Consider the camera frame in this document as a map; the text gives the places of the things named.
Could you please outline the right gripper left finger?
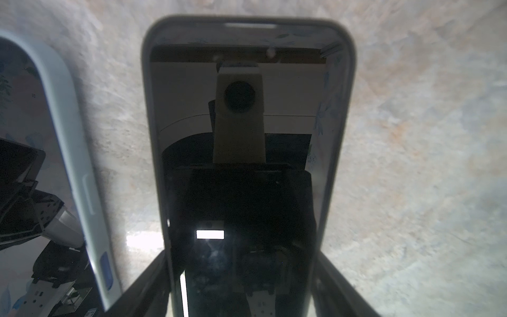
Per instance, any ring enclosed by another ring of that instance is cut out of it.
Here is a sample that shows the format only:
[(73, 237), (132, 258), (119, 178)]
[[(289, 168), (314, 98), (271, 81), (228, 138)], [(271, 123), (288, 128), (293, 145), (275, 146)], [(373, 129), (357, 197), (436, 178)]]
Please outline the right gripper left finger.
[(163, 250), (104, 315), (166, 316), (170, 292), (170, 278)]

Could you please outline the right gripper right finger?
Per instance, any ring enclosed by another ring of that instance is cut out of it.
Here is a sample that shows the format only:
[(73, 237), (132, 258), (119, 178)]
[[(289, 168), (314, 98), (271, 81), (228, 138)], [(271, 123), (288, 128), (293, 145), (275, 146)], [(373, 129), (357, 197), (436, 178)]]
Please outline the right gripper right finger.
[(322, 252), (314, 266), (312, 296), (317, 316), (380, 317)]

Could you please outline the mint green phone case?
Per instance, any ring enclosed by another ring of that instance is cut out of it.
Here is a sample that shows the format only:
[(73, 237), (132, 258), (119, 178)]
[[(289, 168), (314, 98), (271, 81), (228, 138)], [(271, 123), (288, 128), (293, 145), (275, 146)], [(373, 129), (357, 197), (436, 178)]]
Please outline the mint green phone case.
[(26, 52), (42, 80), (98, 290), (110, 310), (122, 291), (71, 73), (53, 48), (35, 38), (2, 30), (1, 39)]

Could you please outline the blue-edged black phone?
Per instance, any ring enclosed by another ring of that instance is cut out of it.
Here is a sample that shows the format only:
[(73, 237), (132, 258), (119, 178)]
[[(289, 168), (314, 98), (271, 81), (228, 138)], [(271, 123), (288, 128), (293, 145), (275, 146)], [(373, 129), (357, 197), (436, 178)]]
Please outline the blue-edged black phone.
[(38, 68), (1, 39), (1, 315), (104, 316)]

